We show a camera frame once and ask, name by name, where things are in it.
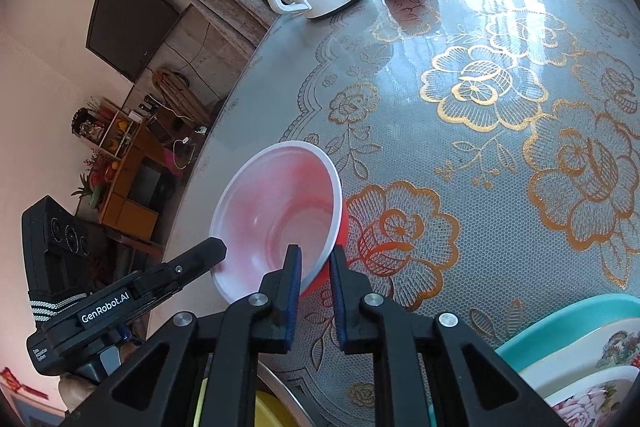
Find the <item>yellow plate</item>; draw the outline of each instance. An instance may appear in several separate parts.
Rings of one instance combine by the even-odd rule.
[[[206,388],[207,378],[202,381],[200,386],[193,427],[198,427],[200,424]],[[257,391],[255,394],[255,427],[298,427],[298,424],[277,397],[263,391]]]

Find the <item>television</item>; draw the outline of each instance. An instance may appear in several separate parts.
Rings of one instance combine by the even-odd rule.
[[[86,47],[135,82],[179,18],[165,0],[95,0]]]

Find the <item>plate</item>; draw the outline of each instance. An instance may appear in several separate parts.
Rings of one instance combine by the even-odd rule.
[[[540,396],[549,396],[592,373],[616,365],[640,365],[640,317],[616,321],[520,372]]]
[[[297,425],[273,394],[264,391],[255,393],[255,427],[297,427]]]
[[[515,371],[581,339],[606,324],[640,317],[640,299],[598,295],[548,315],[495,350]]]
[[[631,365],[609,367],[572,383],[545,401],[567,425],[606,427],[638,372]]]

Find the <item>red decoration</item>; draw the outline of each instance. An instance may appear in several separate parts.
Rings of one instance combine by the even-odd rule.
[[[42,391],[38,391],[33,387],[29,387],[28,385],[21,384],[17,378],[14,377],[14,374],[11,372],[11,369],[5,367],[2,371],[0,371],[0,377],[4,378],[9,389],[11,389],[14,393],[18,393],[20,390],[24,390],[29,394],[33,394],[34,396],[43,398],[45,400],[49,399],[47,394],[44,394]]]

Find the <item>lace tablecloth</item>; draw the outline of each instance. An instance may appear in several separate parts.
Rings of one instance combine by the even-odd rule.
[[[244,161],[296,139],[340,172],[351,267],[411,311],[454,312],[498,346],[579,299],[638,295],[639,18],[632,0],[360,0],[279,18],[200,156],[168,256],[207,237]],[[204,276],[152,329],[223,307]],[[370,357],[338,350],[328,283],[298,317],[293,352],[264,361],[336,425],[372,425]]]

